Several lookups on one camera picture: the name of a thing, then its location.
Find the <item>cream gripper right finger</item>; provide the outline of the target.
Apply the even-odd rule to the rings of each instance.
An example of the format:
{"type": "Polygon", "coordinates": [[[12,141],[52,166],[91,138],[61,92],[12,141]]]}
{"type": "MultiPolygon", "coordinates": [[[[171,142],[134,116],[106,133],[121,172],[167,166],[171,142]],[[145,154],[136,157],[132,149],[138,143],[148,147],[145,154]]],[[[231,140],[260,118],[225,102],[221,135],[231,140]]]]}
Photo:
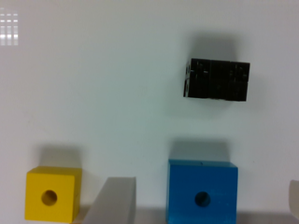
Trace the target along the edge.
{"type": "Polygon", "coordinates": [[[299,219],[299,181],[292,180],[289,185],[289,207],[292,215],[299,219]]]}

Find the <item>cream gripper left finger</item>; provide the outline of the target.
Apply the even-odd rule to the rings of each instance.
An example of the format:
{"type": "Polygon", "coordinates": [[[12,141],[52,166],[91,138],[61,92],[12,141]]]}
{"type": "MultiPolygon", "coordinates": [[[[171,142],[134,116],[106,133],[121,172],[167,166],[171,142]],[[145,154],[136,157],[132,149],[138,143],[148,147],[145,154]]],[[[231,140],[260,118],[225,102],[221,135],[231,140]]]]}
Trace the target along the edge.
{"type": "Polygon", "coordinates": [[[109,177],[82,224],[134,224],[136,179],[109,177]]]}

